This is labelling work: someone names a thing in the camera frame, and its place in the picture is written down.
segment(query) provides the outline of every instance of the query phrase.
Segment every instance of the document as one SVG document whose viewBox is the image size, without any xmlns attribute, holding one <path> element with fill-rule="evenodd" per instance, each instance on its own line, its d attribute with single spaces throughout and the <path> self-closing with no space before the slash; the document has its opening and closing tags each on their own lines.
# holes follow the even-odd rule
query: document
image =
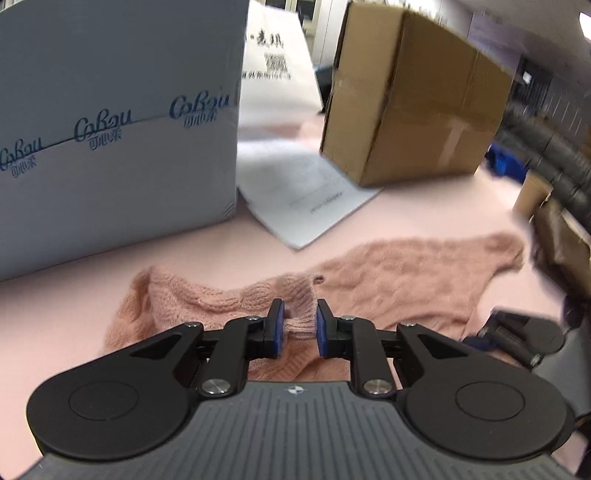
<svg viewBox="0 0 591 480">
<path fill-rule="evenodd" d="M 379 193 L 352 183 L 318 152 L 264 131 L 241 132 L 236 181 L 252 214 L 295 249 Z"/>
</svg>

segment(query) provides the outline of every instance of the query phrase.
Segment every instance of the wall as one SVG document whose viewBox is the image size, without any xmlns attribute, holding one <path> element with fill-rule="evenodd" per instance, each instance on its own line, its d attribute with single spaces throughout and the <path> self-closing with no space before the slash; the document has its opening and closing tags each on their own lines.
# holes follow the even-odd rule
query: wall
<svg viewBox="0 0 591 480">
<path fill-rule="evenodd" d="M 502 65 L 506 70 L 515 74 L 521 59 L 521 53 L 509 48 L 501 48 L 496 45 L 490 45 L 486 42 L 468 36 L 468 41 L 480 50 L 484 55 L 492 58 L 499 65 Z"/>
<path fill-rule="evenodd" d="M 554 75 L 546 94 L 542 113 L 550 123 L 568 140 L 580 146 L 585 138 L 587 126 L 591 125 L 591 96 L 569 82 Z"/>
<path fill-rule="evenodd" d="M 349 0 L 322 0 L 312 50 L 314 65 L 332 65 L 348 2 Z M 388 3 L 410 5 L 410 8 L 423 11 L 431 18 L 440 19 L 461 37 L 468 37 L 472 13 L 456 0 L 388 0 Z"/>
<path fill-rule="evenodd" d="M 0 10 L 4 9 L 4 8 L 8 8 L 11 5 L 16 4 L 17 2 L 20 2 L 21 0 L 0 0 Z"/>
</svg>

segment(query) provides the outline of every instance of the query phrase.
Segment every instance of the pink table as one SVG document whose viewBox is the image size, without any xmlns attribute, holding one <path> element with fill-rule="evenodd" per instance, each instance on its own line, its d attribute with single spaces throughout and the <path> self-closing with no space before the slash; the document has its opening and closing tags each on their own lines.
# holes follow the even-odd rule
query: pink table
<svg viewBox="0 0 591 480">
<path fill-rule="evenodd" d="M 318 148 L 322 119 L 285 136 Z M 302 251 L 275 239 L 239 202 L 225 223 L 94 255 L 0 283 L 0 475 L 13 478 L 39 457 L 25 419 L 27 399 L 46 378 L 96 357 L 132 277 L 165 265 L 191 281 L 232 288 L 305 270 L 355 245 L 380 238 L 465 238 L 508 230 L 527 244 L 525 222 L 511 214 L 519 186 L 479 170 L 384 190 Z M 563 295 L 526 265 L 491 282 L 478 310 L 493 306 L 559 317 Z M 573 448 L 576 463 L 580 447 Z"/>
</svg>

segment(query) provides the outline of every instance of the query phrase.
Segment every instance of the window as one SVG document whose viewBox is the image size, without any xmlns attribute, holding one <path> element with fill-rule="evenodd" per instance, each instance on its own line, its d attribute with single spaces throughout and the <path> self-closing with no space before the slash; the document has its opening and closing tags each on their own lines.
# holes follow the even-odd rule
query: window
<svg viewBox="0 0 591 480">
<path fill-rule="evenodd" d="M 306 36 L 308 50 L 312 52 L 314 39 L 316 38 L 316 26 L 320 13 L 321 0 L 257 0 L 268 7 L 281 8 L 288 12 L 295 12 L 300 17 L 301 27 Z"/>
<path fill-rule="evenodd" d="M 579 15 L 579 21 L 581 22 L 583 35 L 587 40 L 591 41 L 591 17 L 584 13 L 581 13 Z"/>
</svg>

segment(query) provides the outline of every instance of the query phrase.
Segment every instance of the pink sweater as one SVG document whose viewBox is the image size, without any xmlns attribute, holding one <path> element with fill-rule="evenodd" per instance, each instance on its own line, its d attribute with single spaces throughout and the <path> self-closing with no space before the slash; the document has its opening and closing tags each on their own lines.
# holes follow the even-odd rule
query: pink sweater
<svg viewBox="0 0 591 480">
<path fill-rule="evenodd" d="M 251 362 L 254 380 L 346 380 L 349 364 L 319 357 L 314 333 L 316 300 L 335 315 L 371 319 L 378 329 L 413 321 L 454 339 L 479 329 L 476 306 L 500 270 L 521 268 L 523 243 L 497 233 L 467 240 L 393 240 L 361 245 L 308 272 L 284 274 L 236 290 L 191 284 L 151 267 L 131 284 L 110 326 L 105 352 L 198 321 L 220 329 L 246 315 L 264 316 L 273 298 L 286 303 L 286 342 L 279 359 Z"/>
</svg>

